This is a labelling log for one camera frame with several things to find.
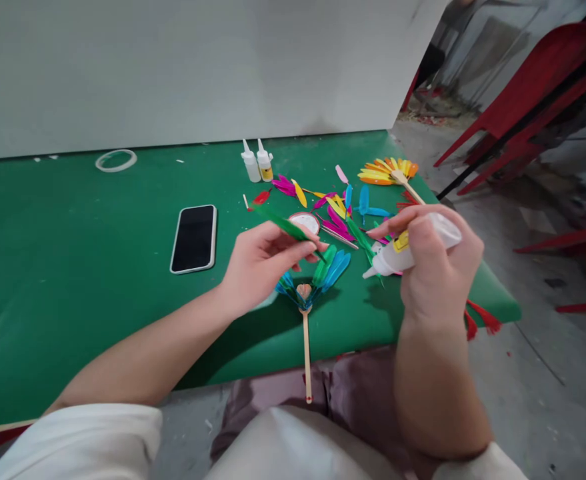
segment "hand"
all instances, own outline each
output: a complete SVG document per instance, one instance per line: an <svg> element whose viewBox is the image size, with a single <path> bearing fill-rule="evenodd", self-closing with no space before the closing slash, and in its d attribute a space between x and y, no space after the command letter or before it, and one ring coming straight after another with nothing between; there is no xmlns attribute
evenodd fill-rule
<svg viewBox="0 0 586 480"><path fill-rule="evenodd" d="M431 212L442 214L461 232L461 242L448 252L425 218ZM368 234L378 239L406 228L415 266L404 272L401 281L405 318L427 328L463 329L466 300L484 251L482 240L457 212L443 205L408 207Z"/></svg>
<svg viewBox="0 0 586 480"><path fill-rule="evenodd" d="M318 236L300 228L311 241L298 242L269 221L237 236L220 285L234 318L266 300L288 269L300 270L300 260L317 262L313 252L326 251L328 243L320 242Z"/></svg>

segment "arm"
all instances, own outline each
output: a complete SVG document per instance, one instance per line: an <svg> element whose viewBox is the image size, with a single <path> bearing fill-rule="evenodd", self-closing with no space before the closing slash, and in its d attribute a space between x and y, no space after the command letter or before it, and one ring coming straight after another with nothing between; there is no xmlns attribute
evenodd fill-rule
<svg viewBox="0 0 586 480"><path fill-rule="evenodd" d="M436 211L459 228L462 242L446 252L423 216ZM463 312L483 244L456 212L442 205L410 207L369 232L408 228L415 258L404 272L406 306L395 365L400 428L415 471L430 478L444 461L472 459L493 439L468 360Z"/></svg>
<svg viewBox="0 0 586 480"><path fill-rule="evenodd" d="M221 284L120 341L84 367L45 414L88 403L154 405L164 398L231 322L271 294L290 268L327 244L297 243L266 222L237 237Z"/></svg>

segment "glue bottle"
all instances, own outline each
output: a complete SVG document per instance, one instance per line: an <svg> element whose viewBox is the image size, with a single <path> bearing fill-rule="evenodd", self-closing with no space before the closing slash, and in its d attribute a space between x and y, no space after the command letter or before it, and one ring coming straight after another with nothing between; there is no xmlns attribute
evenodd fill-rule
<svg viewBox="0 0 586 480"><path fill-rule="evenodd" d="M261 179L264 181L273 181L273 168L271 166L273 155L264 150L264 146L261 144L260 139L257 139L257 144L259 145L259 150L257 150L257 162L259 164L259 171L261 172Z"/></svg>
<svg viewBox="0 0 586 480"><path fill-rule="evenodd" d="M242 152L241 157L244 159L246 171L248 172L248 178L250 178L251 182L257 183L261 180L261 176L259 175L259 167L257 166L257 159L255 158L255 154L252 152L252 150L248 148L246 139L244 139L243 142L244 152Z"/></svg>
<svg viewBox="0 0 586 480"><path fill-rule="evenodd" d="M461 242L461 232L448 218L436 212L429 213L426 218L433 223L435 232L441 238L446 250ZM414 265L415 259L408 243L408 230L406 230L373 257L373 266L366 270L362 277L369 278L377 274L387 277Z"/></svg>

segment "white shirt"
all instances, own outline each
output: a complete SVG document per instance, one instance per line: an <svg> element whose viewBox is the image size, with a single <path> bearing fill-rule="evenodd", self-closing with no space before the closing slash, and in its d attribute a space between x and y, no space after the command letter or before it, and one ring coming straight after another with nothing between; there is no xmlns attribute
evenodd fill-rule
<svg viewBox="0 0 586 480"><path fill-rule="evenodd" d="M157 455L161 412L97 404L40 419L0 459L0 480L146 479ZM215 479L400 479L379 452L317 413L277 407L258 415L213 466ZM492 443L471 462L446 463L433 480L525 479Z"/></svg>

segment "forearm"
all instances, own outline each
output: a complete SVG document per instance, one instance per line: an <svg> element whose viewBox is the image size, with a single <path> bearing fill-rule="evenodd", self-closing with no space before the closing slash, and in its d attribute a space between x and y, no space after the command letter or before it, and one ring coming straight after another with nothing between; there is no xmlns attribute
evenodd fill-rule
<svg viewBox="0 0 586 480"><path fill-rule="evenodd" d="M106 350L47 413L88 403L157 404L234 320L222 296L213 289Z"/></svg>
<svg viewBox="0 0 586 480"><path fill-rule="evenodd" d="M434 459L480 454L492 440L468 361L463 322L426 330L404 318L397 347L395 396L410 446Z"/></svg>

